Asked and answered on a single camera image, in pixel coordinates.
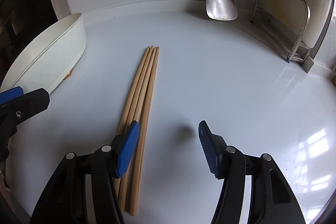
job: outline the screw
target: screw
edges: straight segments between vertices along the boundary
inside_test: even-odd
[[[103,152],[109,152],[109,151],[111,150],[111,147],[110,147],[109,145],[104,145],[104,146],[101,148],[101,150],[102,150]]]
[[[234,153],[234,152],[236,152],[236,149],[233,146],[228,146],[226,148],[226,151],[229,152],[229,153]]]
[[[270,160],[272,159],[271,155],[269,155],[269,154],[263,154],[262,157],[263,157],[264,160],[266,160],[266,161],[270,161]]]
[[[16,117],[17,117],[18,119],[20,119],[21,116],[22,116],[21,111],[18,110],[18,111],[15,113],[15,115],[16,115]]]
[[[75,154],[74,154],[73,152],[70,152],[70,153],[68,153],[65,157],[66,157],[68,160],[71,160],[71,159],[74,158],[74,156],[75,156]]]

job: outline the metal rack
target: metal rack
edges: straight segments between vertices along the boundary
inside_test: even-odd
[[[304,15],[303,22],[301,24],[301,28],[299,30],[299,33],[293,45],[291,45],[292,43],[285,37],[285,35],[283,35],[278,29],[276,29],[269,23],[269,19],[271,16],[270,13],[265,11],[267,14],[266,20],[258,20],[258,23],[261,25],[261,27],[268,33],[268,35],[275,41],[275,43],[286,54],[287,63],[289,63],[291,60],[302,63],[305,60],[305,58],[308,56],[309,51],[310,51],[310,48],[301,40],[303,32],[305,31],[305,28],[307,27],[307,24],[310,19],[310,9],[305,0],[300,0],[300,1],[303,3],[305,7],[305,15]],[[258,10],[258,3],[259,3],[259,0],[256,0],[254,4],[254,10],[251,16],[252,24],[255,21],[255,15]],[[303,54],[300,54],[297,52],[299,47],[304,48]]]

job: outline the white container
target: white container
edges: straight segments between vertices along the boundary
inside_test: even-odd
[[[61,19],[20,53],[8,70],[0,92],[20,86],[24,93],[44,88],[50,94],[75,66],[85,47],[82,14]]]

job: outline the wooden chopstick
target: wooden chopstick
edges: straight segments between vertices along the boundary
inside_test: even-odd
[[[150,47],[147,47],[147,49],[146,49],[145,53],[143,54],[143,57],[140,61],[138,70],[135,74],[133,83],[131,85],[131,89],[128,93],[128,97],[127,97],[127,100],[126,100],[126,103],[125,103],[123,114],[121,115],[121,118],[120,118],[120,123],[119,123],[117,134],[124,133],[125,126],[126,126],[126,121],[127,121],[128,113],[129,113],[131,103],[132,103],[132,100],[133,100],[133,97],[134,97],[135,89],[138,85],[140,74],[142,72],[142,69],[143,69],[143,66],[145,64],[146,58],[148,56],[149,50],[150,50]],[[114,180],[114,187],[115,187],[115,192],[117,193],[117,196],[118,196],[119,188],[120,188],[120,179],[115,179]]]
[[[128,127],[130,126],[130,124],[132,123],[132,121],[135,120],[134,119],[135,109],[137,108],[137,104],[138,104],[138,101],[139,101],[139,96],[140,96],[142,84],[143,84],[143,81],[145,79],[145,75],[146,75],[147,68],[148,68],[148,65],[150,63],[150,60],[151,60],[151,56],[152,56],[153,50],[154,50],[154,46],[151,46],[151,48],[150,48],[150,50],[148,52],[145,64],[143,65],[143,69],[142,69],[141,74],[140,74],[138,85],[136,86],[136,89],[135,89],[135,92],[134,92],[132,104],[131,104],[131,107],[129,109],[129,113],[128,113],[128,117],[127,117],[124,133],[128,130]]]
[[[130,208],[129,214],[131,216],[135,216],[137,214],[137,207],[138,207],[138,195],[139,195],[139,185],[140,185],[140,176],[141,176],[141,168],[142,168],[142,157],[143,157],[143,150],[145,146],[145,138],[146,138],[146,131],[148,125],[148,118],[149,112],[151,108],[151,101],[152,101],[152,94],[155,82],[155,75],[156,75],[156,68],[158,65],[159,59],[159,47],[157,47],[154,57],[154,63],[151,71],[151,76],[148,83],[146,99],[143,106],[143,114],[140,126],[140,135],[137,145],[137,150],[134,155],[135,157],[135,165],[134,165],[134,172],[133,172],[133,180],[132,180],[132,189],[131,189],[131,201],[130,201]]]
[[[148,86],[148,81],[149,81],[150,74],[151,74],[151,71],[152,71],[152,65],[153,65],[156,50],[157,50],[157,47],[155,47],[152,51],[150,60],[148,62],[147,68],[146,68],[147,69],[146,73],[144,75],[144,78],[142,79],[143,82],[142,82],[142,85],[140,86],[141,89],[139,89],[139,96],[138,96],[138,100],[136,102],[134,115],[132,117],[130,115],[128,116],[126,127],[128,127],[133,120],[139,121],[139,119],[140,119],[140,114],[141,114],[141,111],[142,111],[142,106],[143,106],[143,102],[144,102],[144,99],[145,99],[147,86]],[[133,101],[132,101],[132,105],[133,105],[133,103],[135,104],[135,102],[134,102],[134,100],[136,99],[135,95],[134,95],[134,98],[133,98]],[[128,177],[129,177],[130,168],[131,168],[130,166],[121,178],[120,191],[119,191],[119,206],[120,206],[120,210],[122,212],[125,211],[125,206],[126,206]]]

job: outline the hanging utensil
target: hanging utensil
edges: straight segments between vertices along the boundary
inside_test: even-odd
[[[216,20],[234,20],[237,7],[234,0],[207,0],[207,14]]]

